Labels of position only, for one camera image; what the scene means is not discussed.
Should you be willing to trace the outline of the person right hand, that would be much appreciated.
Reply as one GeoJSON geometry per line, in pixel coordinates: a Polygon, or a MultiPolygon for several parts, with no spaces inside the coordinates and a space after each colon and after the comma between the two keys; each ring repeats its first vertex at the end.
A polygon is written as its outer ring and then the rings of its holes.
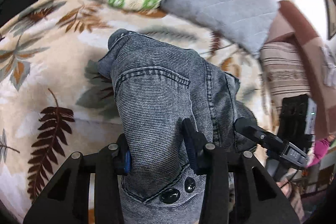
{"type": "Polygon", "coordinates": [[[292,187],[287,178],[276,182],[277,186],[281,189],[282,193],[289,198],[291,195],[292,187]]]}

